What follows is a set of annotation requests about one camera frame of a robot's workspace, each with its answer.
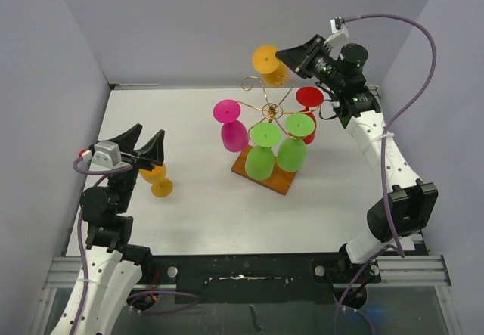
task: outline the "connector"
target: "connector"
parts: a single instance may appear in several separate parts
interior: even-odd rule
[[[94,150],[92,163],[108,169],[114,169],[121,163],[121,152],[118,144],[109,141],[99,141],[94,145]]]
[[[92,152],[88,148],[85,148],[79,152],[79,157],[82,157],[82,161],[88,163],[92,159]]]

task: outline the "white cable tie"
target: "white cable tie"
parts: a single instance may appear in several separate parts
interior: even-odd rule
[[[380,141],[380,140],[383,140],[385,137],[393,137],[395,136],[395,134],[393,132],[387,132],[383,135],[378,135],[378,136],[375,136],[373,137],[370,142],[368,143],[368,145],[363,149],[363,152],[366,152],[366,150],[368,148],[371,147],[371,145],[374,143],[374,142],[377,142],[377,141]]]
[[[83,282],[87,282],[89,284],[101,284],[100,281],[95,281],[95,280],[92,280],[90,278],[77,278],[76,281],[83,281]]]

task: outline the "white table surface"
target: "white table surface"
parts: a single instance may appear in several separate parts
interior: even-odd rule
[[[285,91],[268,93],[279,101]],[[174,184],[168,197],[157,198],[150,184],[138,177],[126,213],[134,217],[129,243],[150,247],[154,255],[310,253],[336,252],[353,239],[382,194],[378,177],[340,122],[318,119],[306,164],[282,196],[231,172],[238,154],[224,149],[222,124],[212,115],[213,106],[227,98],[264,104],[260,89],[111,92],[99,139],[140,123],[140,147],[164,129],[167,178]],[[294,93],[283,108],[302,109]],[[240,121],[247,128],[260,118],[260,112],[242,107]],[[86,187],[96,179],[89,177]],[[75,228],[68,256],[79,255]],[[410,238],[402,245],[414,249]]]

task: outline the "cable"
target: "cable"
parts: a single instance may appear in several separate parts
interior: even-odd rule
[[[98,186],[102,181],[107,178],[108,175],[102,175],[99,180],[93,185],[93,187]],[[88,271],[88,260],[85,256],[84,243],[82,242],[82,211],[79,212],[79,218],[77,219],[77,243],[79,245],[79,251],[81,253],[81,263],[82,263],[82,273],[84,274],[84,281],[82,282],[82,295],[81,301],[79,302],[79,307],[77,308],[76,316],[74,317],[73,326],[70,328],[69,335],[74,335],[76,332],[77,325],[79,324],[79,319],[81,318],[82,310],[84,309],[85,298],[88,295],[88,284],[89,271]]]
[[[78,157],[74,160],[73,168],[76,172],[83,175],[112,175],[112,174],[120,174],[122,172],[126,172],[132,169],[132,166],[128,163],[124,166],[118,167],[117,169],[111,169],[107,171],[90,171],[86,169],[81,169],[79,167],[79,163],[82,161],[82,157]]]
[[[191,297],[191,298],[196,299],[196,301],[193,301],[192,303],[188,303],[187,305],[183,305],[181,307],[178,307],[176,309],[171,309],[171,310],[161,310],[161,311],[141,311],[141,310],[138,310],[140,314],[148,315],[148,316],[149,315],[171,314],[173,312],[178,312],[178,311],[189,309],[190,307],[198,305],[201,302],[201,298],[197,295],[192,294],[192,293],[178,292],[178,291],[153,290],[153,291],[143,291],[143,292],[133,293],[132,295],[129,295],[128,299],[131,300],[129,305],[133,306],[133,304],[136,302],[137,299],[145,297],[146,295],[175,295],[175,296]]]
[[[418,28],[429,40],[430,43],[430,49],[432,50],[432,63],[430,64],[430,71],[429,75],[427,76],[427,79],[425,79],[425,83],[422,85],[420,88],[420,91],[395,115],[389,119],[389,121],[386,123],[385,128],[383,129],[383,135],[385,135],[389,129],[390,126],[413,104],[415,101],[424,93],[425,89],[427,89],[427,86],[430,83],[430,80],[433,77],[433,74],[436,69],[436,60],[437,60],[437,49],[436,49],[436,43],[433,40],[433,37],[430,35],[429,31],[420,25],[419,23],[408,19],[407,17],[402,17],[398,15],[392,15],[392,14],[368,14],[368,15],[361,15],[361,16],[354,16],[354,17],[346,17],[343,18],[343,20],[347,23],[350,23],[352,21],[357,21],[357,20],[362,20],[362,19],[374,19],[374,18],[385,18],[385,19],[392,19],[392,20],[398,20],[398,21],[403,21],[404,23],[409,23],[410,25]],[[395,223],[393,222],[392,219],[392,213],[390,210],[390,204],[389,204],[389,199],[388,199],[388,187],[386,186],[386,164],[385,164],[385,148],[386,148],[386,137],[383,137],[381,140],[381,184],[382,184],[382,189],[383,189],[383,204],[385,206],[385,213],[386,213],[386,219],[388,221],[388,225],[390,227],[390,231],[392,232],[393,240],[395,241],[396,248],[397,248],[397,253],[404,258],[405,253],[402,248],[402,244],[400,243],[399,235],[396,232],[395,228]]]

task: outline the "gray wall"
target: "gray wall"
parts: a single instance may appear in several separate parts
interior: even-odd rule
[[[337,15],[391,12],[417,18],[427,0],[65,0],[111,83],[238,85],[263,44],[300,45],[330,34]],[[350,34],[380,82],[410,29],[379,21]]]
[[[429,0],[419,22],[433,34],[437,68],[427,92],[396,123],[399,146],[439,199],[424,236],[444,254],[464,334],[484,327],[484,0]],[[418,90],[430,66],[426,39],[412,31],[383,81],[386,114]]]
[[[0,333],[25,334],[109,89],[63,0],[0,0]]]

